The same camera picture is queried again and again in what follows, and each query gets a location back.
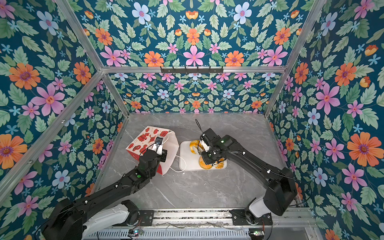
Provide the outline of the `orange round fake bread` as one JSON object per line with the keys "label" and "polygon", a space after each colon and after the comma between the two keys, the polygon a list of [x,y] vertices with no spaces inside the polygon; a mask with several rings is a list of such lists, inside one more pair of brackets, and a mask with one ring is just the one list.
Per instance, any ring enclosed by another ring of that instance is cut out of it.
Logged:
{"label": "orange round fake bread", "polygon": [[221,158],[218,163],[213,163],[213,164],[206,164],[203,160],[203,157],[199,158],[199,166],[204,170],[223,169],[225,164],[226,164],[226,160],[224,160],[224,158]]}

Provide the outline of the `golden croissant fake bread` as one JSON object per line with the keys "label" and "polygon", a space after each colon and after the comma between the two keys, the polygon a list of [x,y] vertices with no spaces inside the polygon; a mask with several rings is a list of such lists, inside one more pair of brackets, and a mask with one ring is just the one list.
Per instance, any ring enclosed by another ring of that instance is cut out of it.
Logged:
{"label": "golden croissant fake bread", "polygon": [[194,140],[190,142],[190,150],[192,154],[199,155],[200,149],[201,145],[199,140]]}

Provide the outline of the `red white paper bag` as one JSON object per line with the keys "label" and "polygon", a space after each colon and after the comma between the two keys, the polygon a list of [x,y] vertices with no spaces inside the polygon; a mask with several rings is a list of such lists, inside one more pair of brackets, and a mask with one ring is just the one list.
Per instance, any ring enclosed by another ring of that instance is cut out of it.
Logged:
{"label": "red white paper bag", "polygon": [[170,169],[179,151],[179,143],[174,131],[160,127],[147,126],[145,129],[126,147],[126,151],[135,159],[146,150],[153,150],[158,154],[161,150],[167,151],[165,162],[161,162],[157,172],[164,176]]}

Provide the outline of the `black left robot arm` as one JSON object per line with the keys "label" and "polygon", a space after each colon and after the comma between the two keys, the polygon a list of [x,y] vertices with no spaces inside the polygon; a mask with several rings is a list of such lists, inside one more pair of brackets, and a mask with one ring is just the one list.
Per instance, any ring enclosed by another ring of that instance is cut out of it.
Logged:
{"label": "black left robot arm", "polygon": [[156,175],[167,151],[161,154],[147,150],[139,158],[139,164],[118,181],[87,197],[75,201],[64,199],[41,226],[46,240],[81,240],[106,227],[138,220],[138,208],[131,201],[123,201],[145,187]]}

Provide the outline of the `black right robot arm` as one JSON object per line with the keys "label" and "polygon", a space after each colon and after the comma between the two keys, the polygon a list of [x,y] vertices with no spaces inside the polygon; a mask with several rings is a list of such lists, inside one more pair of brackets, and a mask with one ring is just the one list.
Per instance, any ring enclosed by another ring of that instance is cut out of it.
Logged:
{"label": "black right robot arm", "polygon": [[200,136],[202,158],[206,165],[217,164],[220,159],[230,160],[250,173],[263,184],[265,194],[255,198],[245,212],[254,218],[273,213],[282,216],[297,196],[293,173],[288,168],[279,169],[246,150],[229,135],[220,137],[212,129]]}

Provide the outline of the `white plastic tray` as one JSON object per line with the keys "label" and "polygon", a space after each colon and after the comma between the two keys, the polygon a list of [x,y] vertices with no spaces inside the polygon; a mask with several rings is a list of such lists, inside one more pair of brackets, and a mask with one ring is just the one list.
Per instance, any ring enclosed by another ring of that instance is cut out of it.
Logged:
{"label": "white plastic tray", "polygon": [[[182,171],[213,171],[213,170],[222,170],[222,169],[210,169],[210,170],[202,169],[199,166],[199,158],[202,156],[201,153],[203,152],[203,150],[200,149],[200,154],[199,155],[192,154],[191,150],[190,150],[190,142],[191,141],[184,141],[180,145],[179,168]],[[225,164],[223,169],[225,169],[227,166],[228,166],[228,162],[226,160],[226,164]]]}

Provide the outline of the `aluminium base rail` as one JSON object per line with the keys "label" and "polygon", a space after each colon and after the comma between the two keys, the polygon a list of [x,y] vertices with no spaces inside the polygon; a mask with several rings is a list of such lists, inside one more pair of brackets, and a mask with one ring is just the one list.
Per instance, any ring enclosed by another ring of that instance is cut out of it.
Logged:
{"label": "aluminium base rail", "polygon": [[139,210],[140,227],[317,227],[309,208],[288,208],[282,216],[265,214],[259,220],[247,220],[240,208],[187,208],[187,209],[142,209]]}

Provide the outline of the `black hook rail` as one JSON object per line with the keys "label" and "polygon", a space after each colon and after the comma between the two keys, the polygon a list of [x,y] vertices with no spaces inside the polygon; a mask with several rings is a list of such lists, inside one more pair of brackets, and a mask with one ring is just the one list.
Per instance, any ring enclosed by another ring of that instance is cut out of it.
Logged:
{"label": "black hook rail", "polygon": [[221,74],[223,67],[160,67],[162,74]]}

